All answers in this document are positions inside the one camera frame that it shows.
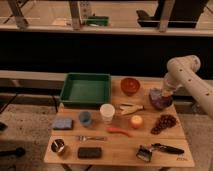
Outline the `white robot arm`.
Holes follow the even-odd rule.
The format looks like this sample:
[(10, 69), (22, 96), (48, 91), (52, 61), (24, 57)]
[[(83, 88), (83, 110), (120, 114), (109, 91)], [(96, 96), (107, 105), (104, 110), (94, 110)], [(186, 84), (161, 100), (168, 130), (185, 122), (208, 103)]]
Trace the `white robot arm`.
[(213, 86), (196, 75), (200, 66), (200, 59), (196, 55), (170, 59), (162, 89), (173, 93), (182, 85), (213, 119)]

